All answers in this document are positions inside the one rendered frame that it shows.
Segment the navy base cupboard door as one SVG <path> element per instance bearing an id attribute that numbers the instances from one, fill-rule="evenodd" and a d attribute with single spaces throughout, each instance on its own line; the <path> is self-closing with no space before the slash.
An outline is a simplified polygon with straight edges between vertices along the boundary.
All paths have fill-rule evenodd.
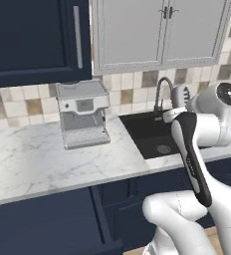
<path id="1" fill-rule="evenodd" d="M 155 226 L 143 216 L 143 200 L 154 193 L 184 188 L 183 168 L 143 175 L 98 186 L 102 206 L 113 240 L 121 240 L 123 250 L 146 245 Z"/>
<path id="2" fill-rule="evenodd" d="M 231 186 L 231 157 L 207 162 L 206 166 L 214 178 Z"/>

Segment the black sink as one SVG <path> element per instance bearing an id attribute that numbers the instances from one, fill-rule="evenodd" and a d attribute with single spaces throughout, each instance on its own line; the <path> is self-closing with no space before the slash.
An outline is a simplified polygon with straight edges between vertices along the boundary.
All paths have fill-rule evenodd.
<path id="1" fill-rule="evenodd" d="M 158 113 L 153 112 L 120 116 L 120 120 L 144 159 L 151 159 L 179 153 L 171 136 L 171 123 L 165 123 Z"/>

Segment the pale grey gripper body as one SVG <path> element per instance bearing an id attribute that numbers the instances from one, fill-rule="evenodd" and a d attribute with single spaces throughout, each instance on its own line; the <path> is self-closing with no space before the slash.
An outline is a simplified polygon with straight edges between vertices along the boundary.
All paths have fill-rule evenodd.
<path id="1" fill-rule="evenodd" d="M 184 108 L 190 100 L 190 92 L 186 86 L 178 86 L 172 90 L 171 94 L 172 106 L 176 108 Z"/>

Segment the dark metal tap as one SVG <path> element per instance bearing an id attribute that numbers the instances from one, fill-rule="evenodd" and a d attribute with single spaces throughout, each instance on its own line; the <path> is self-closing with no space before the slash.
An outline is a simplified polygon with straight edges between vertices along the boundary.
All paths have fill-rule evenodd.
<path id="1" fill-rule="evenodd" d="M 154 120 L 155 121 L 161 121 L 162 116 L 160 113 L 163 111 L 163 101 L 160 100 L 160 88 L 161 84 L 163 82 L 167 82 L 169 89 L 172 91 L 173 90 L 173 84 L 167 77 L 162 77 L 157 81 L 156 85 L 156 94 L 155 94 L 155 103 L 154 103 L 154 108 L 153 108 L 153 115 L 154 115 Z"/>

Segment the grey wall cupboard door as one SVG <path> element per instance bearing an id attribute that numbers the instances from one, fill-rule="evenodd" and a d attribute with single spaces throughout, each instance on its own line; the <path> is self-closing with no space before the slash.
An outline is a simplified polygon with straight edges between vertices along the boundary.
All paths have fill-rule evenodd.
<path id="1" fill-rule="evenodd" d="M 179 10 L 168 19 L 169 7 Z M 213 65 L 219 59 L 231 0 L 169 0 L 162 64 Z"/>
<path id="2" fill-rule="evenodd" d="M 152 71 L 161 65 L 168 0 L 92 0 L 94 74 Z"/>

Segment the navy wall cupboard door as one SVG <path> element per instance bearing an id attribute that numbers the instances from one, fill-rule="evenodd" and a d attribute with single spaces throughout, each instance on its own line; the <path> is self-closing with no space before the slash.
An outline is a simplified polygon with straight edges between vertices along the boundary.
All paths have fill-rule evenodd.
<path id="1" fill-rule="evenodd" d="M 80 8 L 82 69 L 73 6 Z M 0 0 L 0 88 L 91 77 L 89 0 Z"/>

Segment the silver coffee machine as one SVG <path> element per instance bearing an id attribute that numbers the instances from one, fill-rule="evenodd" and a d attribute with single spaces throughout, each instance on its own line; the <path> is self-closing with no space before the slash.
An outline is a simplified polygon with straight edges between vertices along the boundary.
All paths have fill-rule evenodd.
<path id="1" fill-rule="evenodd" d="M 109 91 L 100 79 L 57 84 L 56 90 L 66 150 L 111 142 L 106 129 Z"/>

